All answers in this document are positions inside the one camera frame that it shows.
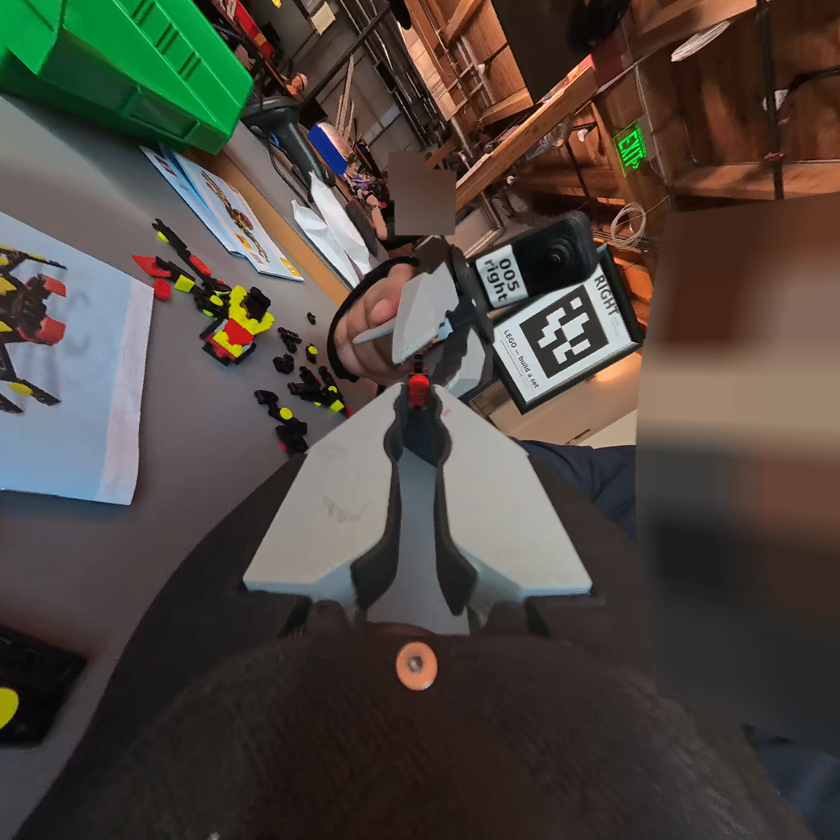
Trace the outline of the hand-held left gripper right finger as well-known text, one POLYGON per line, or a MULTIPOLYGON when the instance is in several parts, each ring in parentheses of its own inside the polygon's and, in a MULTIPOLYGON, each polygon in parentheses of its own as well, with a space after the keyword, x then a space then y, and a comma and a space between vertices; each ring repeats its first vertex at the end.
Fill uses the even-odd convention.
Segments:
POLYGON ((421 412, 421 556, 447 626, 593 581, 526 451, 441 387, 421 412))

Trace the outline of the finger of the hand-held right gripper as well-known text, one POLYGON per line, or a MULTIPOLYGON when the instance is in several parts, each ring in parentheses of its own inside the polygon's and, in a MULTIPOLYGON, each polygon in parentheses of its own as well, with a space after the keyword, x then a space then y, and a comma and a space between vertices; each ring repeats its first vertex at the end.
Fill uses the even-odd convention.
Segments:
POLYGON ((494 373, 494 355, 484 344, 471 344, 457 372, 447 383, 447 392, 454 398, 469 401, 469 394, 484 387, 494 373))

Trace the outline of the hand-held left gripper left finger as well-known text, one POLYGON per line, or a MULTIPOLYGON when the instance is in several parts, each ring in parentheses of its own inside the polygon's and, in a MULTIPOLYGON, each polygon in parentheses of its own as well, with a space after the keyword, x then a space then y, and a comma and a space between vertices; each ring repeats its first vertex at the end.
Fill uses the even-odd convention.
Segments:
POLYGON ((390 387, 304 456, 245 574, 245 587, 366 611, 396 577, 398 461, 407 388, 390 387))

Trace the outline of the small black red lego subassembly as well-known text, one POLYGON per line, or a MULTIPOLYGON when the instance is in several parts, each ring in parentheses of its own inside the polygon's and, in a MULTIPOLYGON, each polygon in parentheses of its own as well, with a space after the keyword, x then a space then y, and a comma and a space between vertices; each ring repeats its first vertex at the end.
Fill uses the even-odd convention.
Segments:
POLYGON ((406 430, 412 433, 425 429, 434 392, 425 374, 412 374, 407 383, 406 430))

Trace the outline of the red yellow black lego model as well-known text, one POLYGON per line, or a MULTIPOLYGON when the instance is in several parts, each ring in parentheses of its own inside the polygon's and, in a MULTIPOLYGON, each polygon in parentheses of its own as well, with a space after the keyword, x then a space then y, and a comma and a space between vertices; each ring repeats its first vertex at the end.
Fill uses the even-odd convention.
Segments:
POLYGON ((252 287, 232 287, 196 299, 211 322, 200 334, 203 351, 223 366, 238 365, 256 350, 256 338, 269 330, 275 319, 270 299, 252 287))

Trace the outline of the person's right forearm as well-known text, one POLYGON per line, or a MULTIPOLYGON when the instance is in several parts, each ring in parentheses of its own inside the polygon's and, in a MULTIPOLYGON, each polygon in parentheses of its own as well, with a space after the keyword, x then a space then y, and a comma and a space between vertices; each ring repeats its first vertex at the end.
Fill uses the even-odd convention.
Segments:
POLYGON ((594 448, 518 440, 531 457, 563 477, 601 514, 637 542, 635 444, 594 448))

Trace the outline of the purple lego set box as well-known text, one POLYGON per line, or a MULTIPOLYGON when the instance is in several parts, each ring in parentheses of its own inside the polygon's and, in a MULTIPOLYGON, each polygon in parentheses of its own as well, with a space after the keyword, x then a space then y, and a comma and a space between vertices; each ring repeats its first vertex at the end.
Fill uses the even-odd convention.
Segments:
POLYGON ((42 743, 86 665, 83 655, 1 626, 2 749, 42 743))

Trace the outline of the person's right hand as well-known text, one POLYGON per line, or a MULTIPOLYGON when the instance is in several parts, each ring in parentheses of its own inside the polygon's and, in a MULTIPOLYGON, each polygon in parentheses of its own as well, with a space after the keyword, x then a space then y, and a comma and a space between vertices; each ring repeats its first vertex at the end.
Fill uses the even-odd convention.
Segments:
POLYGON ((410 369, 392 360, 392 336, 355 344, 361 333, 377 328, 396 316, 405 284, 417 273, 412 258, 388 260, 366 275, 337 311, 329 330, 329 364, 337 378, 360 379, 389 386, 410 369))

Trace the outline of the framed marker sign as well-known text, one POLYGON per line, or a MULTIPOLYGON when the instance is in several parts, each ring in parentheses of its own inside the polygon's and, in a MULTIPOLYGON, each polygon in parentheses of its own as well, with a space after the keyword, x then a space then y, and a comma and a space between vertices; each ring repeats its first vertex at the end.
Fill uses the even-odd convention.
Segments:
POLYGON ((610 255, 585 280, 524 301, 495 324, 494 371, 521 414, 637 352, 644 330, 610 255))

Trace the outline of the green exit sign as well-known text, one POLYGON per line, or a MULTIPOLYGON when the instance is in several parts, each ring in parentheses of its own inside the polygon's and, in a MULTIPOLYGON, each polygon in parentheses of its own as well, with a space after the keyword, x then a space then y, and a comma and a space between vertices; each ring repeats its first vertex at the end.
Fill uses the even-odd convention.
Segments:
POLYGON ((623 177, 638 172, 642 163, 649 160, 647 129, 641 119, 630 122, 612 137, 612 147, 623 177))

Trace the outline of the white pendant lamp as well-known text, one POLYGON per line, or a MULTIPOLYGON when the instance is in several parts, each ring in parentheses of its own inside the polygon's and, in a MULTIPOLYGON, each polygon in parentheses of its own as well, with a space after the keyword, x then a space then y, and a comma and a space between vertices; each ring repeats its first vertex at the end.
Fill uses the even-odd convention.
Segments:
POLYGON ((715 39, 720 37, 731 25, 731 20, 726 19, 718 24, 703 29, 690 36, 683 44, 679 45, 670 55, 671 63, 679 63, 702 49, 709 46, 715 39))

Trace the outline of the open spider instruction booklet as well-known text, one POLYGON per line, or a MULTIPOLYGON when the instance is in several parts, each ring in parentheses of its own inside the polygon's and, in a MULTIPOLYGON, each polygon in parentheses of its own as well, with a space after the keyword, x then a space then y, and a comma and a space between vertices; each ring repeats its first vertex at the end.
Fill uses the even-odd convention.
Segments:
POLYGON ((1 488, 128 506, 152 288, 1 219, 1 488))

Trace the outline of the black barcode scanner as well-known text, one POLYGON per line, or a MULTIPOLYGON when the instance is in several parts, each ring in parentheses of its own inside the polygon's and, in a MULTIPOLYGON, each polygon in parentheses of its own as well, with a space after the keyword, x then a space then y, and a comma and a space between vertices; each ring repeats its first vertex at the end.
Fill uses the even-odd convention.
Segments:
POLYGON ((245 106, 241 121, 252 132, 261 133, 268 140, 277 140, 280 151, 297 169, 309 190, 315 178, 329 188, 335 187, 333 173, 321 163, 302 131, 300 110, 295 99, 277 95, 245 106))

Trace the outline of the closed instruction booklet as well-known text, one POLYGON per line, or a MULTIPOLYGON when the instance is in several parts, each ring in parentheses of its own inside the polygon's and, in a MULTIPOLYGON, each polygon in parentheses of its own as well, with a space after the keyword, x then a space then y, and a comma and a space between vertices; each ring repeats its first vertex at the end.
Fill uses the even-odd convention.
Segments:
POLYGON ((247 259, 262 275, 303 282, 238 190, 165 146, 140 150, 228 253, 247 259))

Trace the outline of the green plastic bin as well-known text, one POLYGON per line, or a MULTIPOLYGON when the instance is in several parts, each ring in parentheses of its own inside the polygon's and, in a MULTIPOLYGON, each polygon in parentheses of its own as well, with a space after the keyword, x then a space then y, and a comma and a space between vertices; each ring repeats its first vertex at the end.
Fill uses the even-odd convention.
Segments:
POLYGON ((218 153, 253 86, 194 2, 1 2, 2 91, 134 138, 218 153))

